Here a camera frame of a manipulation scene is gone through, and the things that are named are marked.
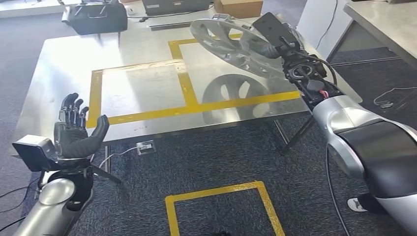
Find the black cable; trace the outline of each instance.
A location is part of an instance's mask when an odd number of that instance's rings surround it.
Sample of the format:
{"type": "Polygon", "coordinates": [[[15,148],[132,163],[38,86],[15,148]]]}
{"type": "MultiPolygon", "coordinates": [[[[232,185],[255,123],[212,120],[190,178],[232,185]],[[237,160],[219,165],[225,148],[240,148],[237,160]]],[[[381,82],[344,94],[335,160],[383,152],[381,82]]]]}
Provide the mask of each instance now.
{"type": "Polygon", "coordinates": [[[194,13],[194,12],[199,12],[199,11],[190,11],[190,12],[184,12],[184,13],[176,13],[176,14],[171,14],[171,15],[159,15],[159,16],[128,16],[128,18],[142,18],[144,20],[147,20],[149,18],[187,15],[187,14],[191,14],[191,13],[194,13]]]}
{"type": "Polygon", "coordinates": [[[25,186],[25,187],[21,187],[21,188],[16,188],[15,190],[9,191],[9,192],[7,192],[7,193],[5,193],[5,194],[1,195],[1,196],[0,196],[0,198],[2,198],[2,197],[4,197],[4,196],[6,196],[7,194],[10,194],[10,193],[13,193],[13,192],[16,192],[16,191],[18,191],[18,190],[25,189],[25,188],[27,188],[27,186],[25,186]]]}
{"type": "Polygon", "coordinates": [[[328,148],[326,148],[326,173],[327,173],[327,182],[328,182],[328,188],[331,194],[331,199],[333,200],[334,208],[336,209],[336,213],[337,213],[337,216],[339,217],[340,223],[342,224],[343,230],[345,231],[347,236],[350,236],[348,228],[346,228],[345,221],[343,220],[343,217],[340,214],[339,206],[337,205],[336,197],[334,195],[333,184],[331,183],[331,178],[330,178],[330,168],[329,168],[330,160],[328,156],[329,156],[329,152],[328,152],[328,148]]]}
{"type": "Polygon", "coordinates": [[[20,218],[20,219],[18,219],[18,220],[16,220],[16,221],[14,221],[14,222],[12,222],[12,223],[10,223],[10,224],[6,225],[6,226],[4,226],[4,227],[0,230],[0,232],[1,232],[1,231],[3,231],[3,230],[5,230],[5,229],[7,229],[7,228],[9,228],[9,227],[10,227],[10,226],[12,226],[12,225],[14,225],[14,224],[16,224],[16,223],[18,223],[18,222],[20,222],[20,221],[24,220],[25,218],[26,218],[26,216],[24,216],[24,217],[22,217],[22,218],[20,218]]]}
{"type": "Polygon", "coordinates": [[[325,32],[325,33],[322,35],[322,37],[320,38],[319,43],[317,44],[316,49],[318,49],[318,48],[319,48],[320,43],[322,42],[322,39],[323,39],[323,38],[324,38],[324,36],[327,34],[328,30],[330,29],[331,24],[333,24],[333,21],[334,21],[334,16],[336,15],[336,10],[337,10],[337,5],[338,5],[338,3],[339,3],[339,1],[338,1],[338,0],[336,0],[336,4],[334,5],[333,15],[331,16],[331,21],[330,21],[330,24],[328,25],[328,27],[327,27],[327,29],[326,29],[326,32],[325,32]]]}
{"type": "Polygon", "coordinates": [[[325,64],[328,67],[328,69],[330,70],[330,73],[331,73],[331,75],[333,77],[333,83],[334,83],[334,85],[337,85],[336,73],[334,72],[333,67],[327,61],[322,60],[320,58],[315,58],[315,57],[312,57],[312,56],[309,56],[309,55],[305,55],[305,54],[300,53],[300,52],[295,52],[295,53],[297,53],[298,55],[303,56],[305,58],[308,58],[308,59],[318,60],[319,62],[325,64]]]}
{"type": "Polygon", "coordinates": [[[35,179],[35,180],[33,180],[32,182],[30,182],[30,183],[29,183],[29,185],[28,185],[27,187],[17,188],[17,189],[15,189],[15,190],[12,190],[12,191],[10,191],[10,192],[8,192],[8,193],[5,193],[5,194],[1,195],[0,197],[4,197],[4,196],[6,196],[6,195],[7,195],[7,194],[9,194],[9,193],[15,192],[15,191],[20,190],[20,189],[27,188],[26,193],[25,193],[25,196],[23,197],[22,201],[21,201],[21,202],[20,202],[17,206],[15,206],[15,207],[13,207],[13,208],[11,208],[11,209],[9,209],[9,210],[3,210],[3,211],[0,211],[0,213],[8,212],[8,211],[11,211],[11,210],[14,210],[14,209],[16,209],[16,208],[20,207],[20,205],[21,205],[21,204],[23,204],[23,202],[25,201],[26,197],[28,196],[28,193],[29,193],[29,187],[30,187],[30,185],[31,185],[31,184],[33,184],[33,183],[34,183],[35,181],[37,181],[38,179],[39,179],[39,178],[36,178],[36,179],[35,179]]]}

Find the white sneaker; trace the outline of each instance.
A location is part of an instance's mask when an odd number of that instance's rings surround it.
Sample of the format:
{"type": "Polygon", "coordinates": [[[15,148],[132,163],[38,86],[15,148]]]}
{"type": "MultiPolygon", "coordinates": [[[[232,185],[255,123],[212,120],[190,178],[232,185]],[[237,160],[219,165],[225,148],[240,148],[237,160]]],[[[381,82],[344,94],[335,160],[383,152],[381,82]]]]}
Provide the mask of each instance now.
{"type": "Polygon", "coordinates": [[[357,198],[351,198],[348,200],[348,206],[351,210],[357,211],[357,212],[365,212],[368,210],[363,209],[363,207],[360,205],[357,198]]]}

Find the cardboard box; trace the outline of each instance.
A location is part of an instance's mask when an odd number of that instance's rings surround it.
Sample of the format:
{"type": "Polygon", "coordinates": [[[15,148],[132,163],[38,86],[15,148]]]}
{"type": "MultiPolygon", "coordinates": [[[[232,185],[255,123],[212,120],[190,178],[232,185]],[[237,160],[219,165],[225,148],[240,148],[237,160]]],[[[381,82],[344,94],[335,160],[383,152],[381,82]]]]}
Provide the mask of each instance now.
{"type": "Polygon", "coordinates": [[[226,13],[236,18],[251,18],[261,15],[263,0],[214,0],[217,13],[226,13]]]}

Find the table leg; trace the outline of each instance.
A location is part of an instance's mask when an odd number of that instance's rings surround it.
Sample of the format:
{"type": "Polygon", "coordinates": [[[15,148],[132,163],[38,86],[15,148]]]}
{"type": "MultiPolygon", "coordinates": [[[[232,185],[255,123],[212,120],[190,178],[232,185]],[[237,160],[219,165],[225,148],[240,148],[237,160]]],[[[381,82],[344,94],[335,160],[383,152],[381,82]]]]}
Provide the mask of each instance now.
{"type": "Polygon", "coordinates": [[[277,125],[277,128],[278,128],[278,130],[279,130],[279,132],[280,132],[280,134],[281,134],[281,136],[283,137],[283,139],[284,139],[284,142],[285,142],[285,146],[281,149],[281,151],[280,151],[280,154],[281,155],[285,155],[285,154],[287,154],[288,153],[288,151],[292,148],[292,147],[294,147],[297,143],[298,143],[298,141],[304,136],[304,134],[308,131],[308,130],[310,130],[311,129],[311,127],[314,125],[314,118],[313,117],[310,117],[309,119],[308,119],[308,121],[301,127],[301,129],[289,140],[289,141],[286,141],[286,140],[288,140],[288,138],[286,138],[286,135],[285,135],[285,132],[284,132],[284,130],[282,129],[282,127],[280,127],[280,126],[278,126],[277,125]]]}
{"type": "MultiPolygon", "coordinates": [[[[352,29],[354,27],[354,24],[356,24],[356,23],[352,22],[350,24],[350,26],[347,28],[346,32],[342,35],[342,37],[340,37],[339,41],[334,46],[333,50],[330,52],[326,61],[330,62],[334,58],[334,56],[339,52],[343,43],[345,43],[346,38],[349,36],[350,32],[352,31],[352,29]]],[[[401,58],[400,57],[387,57],[387,58],[378,58],[378,59],[369,59],[369,60],[359,60],[359,61],[335,63],[335,64],[331,64],[331,66],[332,67],[338,67],[338,66],[347,66],[347,65],[375,63],[375,62],[382,62],[382,61],[391,61],[391,60],[401,60],[401,58]]]]}
{"type": "MultiPolygon", "coordinates": [[[[107,157],[109,157],[110,155],[110,146],[105,146],[104,147],[104,159],[106,159],[107,157]]],[[[104,171],[107,173],[111,173],[112,172],[112,163],[111,163],[112,159],[109,158],[106,162],[104,162],[104,171]]]]}
{"type": "Polygon", "coordinates": [[[92,165],[92,170],[95,174],[97,174],[98,176],[104,177],[114,183],[121,183],[121,180],[118,179],[117,177],[105,172],[104,170],[98,168],[97,166],[92,165]]]}

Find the yellow tape square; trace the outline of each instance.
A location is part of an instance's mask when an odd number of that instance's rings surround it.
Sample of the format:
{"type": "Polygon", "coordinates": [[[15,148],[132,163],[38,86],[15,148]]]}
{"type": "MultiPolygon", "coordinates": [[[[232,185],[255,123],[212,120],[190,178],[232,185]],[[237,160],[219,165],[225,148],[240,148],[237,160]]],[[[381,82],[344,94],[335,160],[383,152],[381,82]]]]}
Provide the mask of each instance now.
{"type": "MultiPolygon", "coordinates": [[[[239,38],[240,34],[232,34],[230,38],[239,38]]],[[[254,96],[249,98],[240,98],[227,101],[210,102],[200,104],[197,101],[190,77],[185,67],[183,57],[181,54],[180,45],[197,43],[196,39],[185,39],[177,41],[169,41],[168,45],[171,51],[172,60],[157,61],[137,65],[128,65],[115,68],[107,68],[102,70],[93,71],[91,74],[90,85],[90,102],[89,102],[89,116],[86,122],[87,128],[96,127],[97,118],[101,115],[101,100],[102,100],[102,84],[103,84],[103,71],[104,70],[140,70],[144,68],[156,68],[159,66],[172,66],[175,65],[178,75],[181,92],[184,97],[185,106],[173,107],[163,110],[147,111],[136,114],[121,115],[115,117],[109,117],[109,123],[122,124],[128,122],[135,122],[147,119],[172,117],[178,115],[185,115],[191,113],[208,112],[213,110],[227,109],[239,106],[256,105],[260,103],[278,102],[285,100],[292,100],[299,98],[298,91],[281,92],[276,94],[268,94],[262,96],[254,96]]]]}
{"type": "Polygon", "coordinates": [[[276,215],[275,209],[273,208],[271,199],[269,198],[267,189],[265,188],[265,185],[262,181],[254,181],[254,182],[236,184],[236,185],[225,186],[225,187],[220,187],[220,188],[207,189],[207,190],[202,190],[202,191],[197,191],[197,192],[190,192],[190,193],[167,196],[165,198],[165,206],[167,209],[168,224],[170,227],[171,236],[179,236],[177,214],[175,212],[175,205],[174,205],[175,202],[186,201],[186,200],[191,200],[195,198],[203,198],[203,197],[224,194],[224,193],[232,193],[232,192],[254,189],[254,188],[258,189],[259,195],[261,196],[261,199],[262,199],[262,203],[264,204],[265,210],[267,211],[269,220],[272,224],[272,228],[275,231],[275,235],[285,236],[284,231],[282,230],[281,223],[279,222],[278,216],[276,215]]]}

